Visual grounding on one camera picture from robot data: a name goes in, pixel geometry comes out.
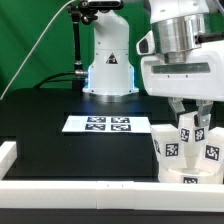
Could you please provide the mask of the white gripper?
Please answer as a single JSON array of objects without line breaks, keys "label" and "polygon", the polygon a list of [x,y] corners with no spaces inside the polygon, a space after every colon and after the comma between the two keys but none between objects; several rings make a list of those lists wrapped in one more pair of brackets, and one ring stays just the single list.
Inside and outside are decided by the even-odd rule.
[{"label": "white gripper", "polygon": [[149,31],[136,50],[146,92],[170,97],[176,122],[185,113],[182,98],[197,100],[195,125],[208,126],[212,101],[224,101],[224,33]]}]

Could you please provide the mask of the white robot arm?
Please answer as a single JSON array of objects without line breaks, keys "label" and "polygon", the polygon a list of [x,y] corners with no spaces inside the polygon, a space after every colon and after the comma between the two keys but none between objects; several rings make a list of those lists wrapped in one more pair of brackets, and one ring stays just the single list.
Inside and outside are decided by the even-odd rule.
[{"label": "white robot arm", "polygon": [[[143,0],[151,30],[137,43],[144,88],[167,97],[175,113],[194,99],[196,121],[209,123],[215,101],[224,101],[224,34],[209,30],[206,0]],[[94,61],[84,91],[102,99],[136,93],[128,59],[129,26],[114,11],[122,0],[87,0],[94,21]]]}]

